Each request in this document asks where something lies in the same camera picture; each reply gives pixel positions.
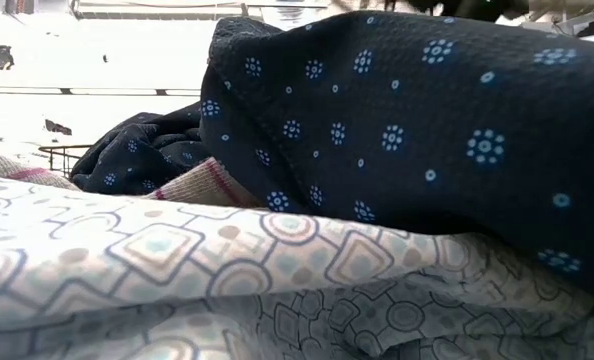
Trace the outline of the navy white-dotted cloth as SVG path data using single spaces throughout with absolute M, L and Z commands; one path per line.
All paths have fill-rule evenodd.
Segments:
M 594 42 L 402 13 L 224 18 L 200 100 L 125 120 L 70 178 L 142 195 L 211 158 L 271 210 L 490 234 L 594 296 Z

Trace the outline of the white geometric patterned sheet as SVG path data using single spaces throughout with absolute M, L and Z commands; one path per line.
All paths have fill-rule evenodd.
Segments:
M 475 235 L 0 179 L 0 360 L 594 360 L 594 300 Z

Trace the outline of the beige red-striped towel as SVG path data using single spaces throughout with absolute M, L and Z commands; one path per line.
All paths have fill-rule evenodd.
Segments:
M 80 189 L 63 176 L 41 167 L 18 163 L 1 154 L 0 178 L 80 192 Z M 230 176 L 213 157 L 163 186 L 148 190 L 141 198 L 239 208 L 265 208 L 265 205 Z

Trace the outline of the small black ceiling fixture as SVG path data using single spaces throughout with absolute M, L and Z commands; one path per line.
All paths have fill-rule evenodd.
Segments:
M 48 132 L 53 132 L 53 133 L 61 133 L 63 135 L 66 136 L 71 136 L 72 135 L 72 130 L 69 127 L 66 127 L 64 125 L 61 125 L 59 123 L 55 123 L 49 119 L 45 119 L 44 120 L 44 124 L 45 124 L 45 129 Z

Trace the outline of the long overhead light bar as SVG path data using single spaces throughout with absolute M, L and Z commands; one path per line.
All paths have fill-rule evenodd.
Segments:
M 77 95 L 77 96 L 190 96 L 197 97 L 200 89 L 155 88 L 74 88 L 74 87 L 12 87 L 0 86 L 0 94 Z

